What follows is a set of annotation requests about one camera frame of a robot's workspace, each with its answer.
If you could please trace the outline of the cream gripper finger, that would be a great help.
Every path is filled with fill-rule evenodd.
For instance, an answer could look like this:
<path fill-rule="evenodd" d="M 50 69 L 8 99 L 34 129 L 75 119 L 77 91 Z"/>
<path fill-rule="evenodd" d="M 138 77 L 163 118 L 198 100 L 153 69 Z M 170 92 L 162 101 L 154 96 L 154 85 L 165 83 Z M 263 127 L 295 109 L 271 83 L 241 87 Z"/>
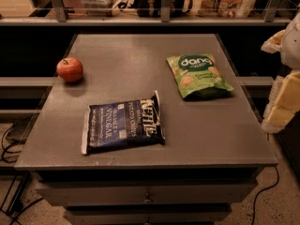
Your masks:
<path fill-rule="evenodd" d="M 262 129 L 271 134 L 279 133 L 292 121 L 293 117 L 294 113 L 291 111 L 267 105 L 263 114 Z"/>
<path fill-rule="evenodd" d="M 300 110 L 300 72 L 291 73 L 283 80 L 275 104 L 293 113 Z"/>

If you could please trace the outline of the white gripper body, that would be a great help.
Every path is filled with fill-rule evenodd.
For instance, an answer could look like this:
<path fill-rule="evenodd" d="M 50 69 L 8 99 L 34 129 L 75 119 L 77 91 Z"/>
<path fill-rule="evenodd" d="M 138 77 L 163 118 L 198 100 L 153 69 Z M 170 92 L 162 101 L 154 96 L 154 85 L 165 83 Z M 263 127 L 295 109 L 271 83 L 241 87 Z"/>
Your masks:
<path fill-rule="evenodd" d="M 280 30 L 279 32 L 275 33 L 263 43 L 261 50 L 266 53 L 280 52 L 284 33 L 284 30 Z"/>

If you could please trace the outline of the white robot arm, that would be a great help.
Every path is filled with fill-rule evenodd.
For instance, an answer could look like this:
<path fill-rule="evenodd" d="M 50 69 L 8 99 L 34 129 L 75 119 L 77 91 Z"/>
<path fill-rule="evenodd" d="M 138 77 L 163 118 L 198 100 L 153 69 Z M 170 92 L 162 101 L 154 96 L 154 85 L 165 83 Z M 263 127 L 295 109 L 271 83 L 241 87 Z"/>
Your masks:
<path fill-rule="evenodd" d="M 275 134 L 300 111 L 300 14 L 284 30 L 267 39 L 261 50 L 280 52 L 281 63 L 292 70 L 285 77 L 276 76 L 263 113 L 262 129 Z"/>

